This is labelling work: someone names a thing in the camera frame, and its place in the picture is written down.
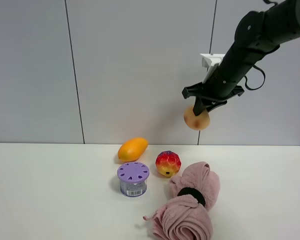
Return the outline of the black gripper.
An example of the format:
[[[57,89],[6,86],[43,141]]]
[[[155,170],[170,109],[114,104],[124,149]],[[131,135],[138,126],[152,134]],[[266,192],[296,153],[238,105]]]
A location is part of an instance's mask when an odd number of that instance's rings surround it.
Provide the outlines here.
[[[227,104],[227,100],[234,96],[241,96],[245,90],[237,82],[227,80],[223,74],[216,68],[211,76],[205,82],[199,82],[191,86],[186,86],[182,90],[182,96],[185,99],[195,97],[193,114],[197,117],[204,110],[212,110]]]

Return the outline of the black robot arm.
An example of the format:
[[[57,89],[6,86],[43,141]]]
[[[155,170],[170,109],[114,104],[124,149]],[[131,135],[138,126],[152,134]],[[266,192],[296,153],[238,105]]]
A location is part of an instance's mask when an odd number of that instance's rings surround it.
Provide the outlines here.
[[[300,0],[274,2],[267,11],[250,11],[239,22],[234,42],[226,54],[203,54],[202,65],[207,75],[202,82],[187,86],[182,95],[195,97],[194,116],[225,105],[234,96],[241,96],[248,86],[238,83],[265,56],[280,45],[300,38]]]

